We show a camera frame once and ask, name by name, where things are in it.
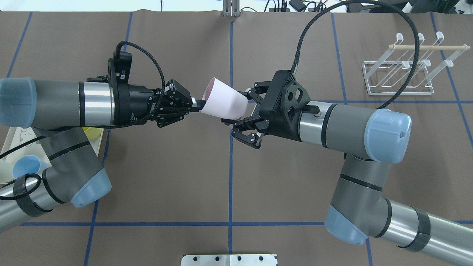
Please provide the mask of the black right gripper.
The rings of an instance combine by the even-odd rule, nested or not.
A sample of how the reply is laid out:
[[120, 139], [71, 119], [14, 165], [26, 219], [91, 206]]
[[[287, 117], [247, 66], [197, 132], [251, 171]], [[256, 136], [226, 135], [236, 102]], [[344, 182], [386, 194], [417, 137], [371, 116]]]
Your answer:
[[263, 83], [240, 94], [256, 105], [249, 117], [221, 119], [233, 126], [233, 138], [254, 149], [261, 147], [265, 135], [296, 140], [296, 83]]

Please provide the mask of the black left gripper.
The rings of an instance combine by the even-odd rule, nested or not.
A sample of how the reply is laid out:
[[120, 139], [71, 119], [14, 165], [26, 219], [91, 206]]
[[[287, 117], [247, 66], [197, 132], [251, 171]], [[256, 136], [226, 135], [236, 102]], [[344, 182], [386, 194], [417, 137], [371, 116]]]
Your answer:
[[190, 92], [180, 83], [171, 79], [164, 88], [164, 96], [159, 104], [161, 90], [150, 90], [145, 86], [119, 84], [117, 86], [117, 124], [129, 125], [155, 111], [148, 120], [156, 121], [164, 127], [184, 118], [191, 111], [201, 111], [205, 100], [193, 99]]

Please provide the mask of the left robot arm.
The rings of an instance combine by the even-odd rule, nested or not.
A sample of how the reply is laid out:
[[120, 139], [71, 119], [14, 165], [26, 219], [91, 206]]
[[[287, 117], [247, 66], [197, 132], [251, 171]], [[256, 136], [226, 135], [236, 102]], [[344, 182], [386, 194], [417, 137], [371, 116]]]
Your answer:
[[203, 109], [176, 81], [165, 88], [117, 83], [1, 79], [1, 124], [32, 128], [51, 166], [33, 170], [1, 189], [1, 231], [71, 202], [84, 207], [111, 191], [111, 182], [83, 127], [128, 126], [155, 120], [159, 127]]

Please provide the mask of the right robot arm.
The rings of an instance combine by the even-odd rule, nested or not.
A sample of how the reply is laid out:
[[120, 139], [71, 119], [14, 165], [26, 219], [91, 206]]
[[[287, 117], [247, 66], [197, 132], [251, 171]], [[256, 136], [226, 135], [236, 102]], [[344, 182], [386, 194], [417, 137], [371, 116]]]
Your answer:
[[255, 149], [274, 135], [346, 153], [325, 228], [350, 244], [380, 238], [409, 252], [455, 265], [472, 265], [472, 229], [383, 197], [389, 170], [404, 158], [412, 119], [389, 109], [311, 100], [297, 82], [276, 98], [270, 83], [242, 92], [256, 103], [250, 117], [222, 119], [232, 135]]

